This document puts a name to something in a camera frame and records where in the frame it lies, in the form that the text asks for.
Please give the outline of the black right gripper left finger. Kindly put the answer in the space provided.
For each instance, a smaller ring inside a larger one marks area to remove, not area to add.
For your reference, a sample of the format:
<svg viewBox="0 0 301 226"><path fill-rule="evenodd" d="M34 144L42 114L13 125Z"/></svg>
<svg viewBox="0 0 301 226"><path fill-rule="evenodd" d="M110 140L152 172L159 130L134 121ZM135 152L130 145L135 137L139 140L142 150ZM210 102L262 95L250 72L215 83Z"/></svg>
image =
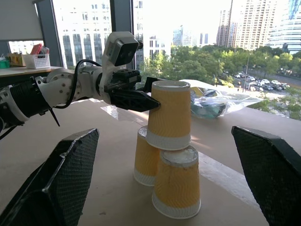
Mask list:
<svg viewBox="0 0 301 226"><path fill-rule="evenodd" d="M2 226L76 226L90 188L99 139L88 129L62 139L0 215Z"/></svg>

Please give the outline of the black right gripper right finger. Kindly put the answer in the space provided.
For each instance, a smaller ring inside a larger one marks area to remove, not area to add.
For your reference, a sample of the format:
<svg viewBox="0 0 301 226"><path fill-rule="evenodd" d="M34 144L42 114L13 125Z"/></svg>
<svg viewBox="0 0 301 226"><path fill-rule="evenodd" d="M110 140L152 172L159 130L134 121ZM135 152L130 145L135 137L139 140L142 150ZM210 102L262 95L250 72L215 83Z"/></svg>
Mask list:
<svg viewBox="0 0 301 226"><path fill-rule="evenodd" d="M249 188L271 226L301 224L301 157L281 137L232 127Z"/></svg>

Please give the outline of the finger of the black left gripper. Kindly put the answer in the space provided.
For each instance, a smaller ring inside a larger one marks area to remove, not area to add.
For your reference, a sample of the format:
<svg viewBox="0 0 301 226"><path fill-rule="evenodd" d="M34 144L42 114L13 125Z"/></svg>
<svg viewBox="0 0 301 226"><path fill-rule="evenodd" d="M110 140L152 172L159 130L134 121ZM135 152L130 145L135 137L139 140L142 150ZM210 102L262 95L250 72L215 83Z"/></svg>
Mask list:
<svg viewBox="0 0 301 226"><path fill-rule="evenodd" d="M152 89L152 84L155 81L159 81L160 79L158 78L154 78L154 77L147 77L145 85L142 89L143 92L145 93L151 93L151 89Z"/></svg>
<svg viewBox="0 0 301 226"><path fill-rule="evenodd" d="M160 107L160 102L143 91L116 89L110 92L111 104L124 110L145 112Z"/></svg>

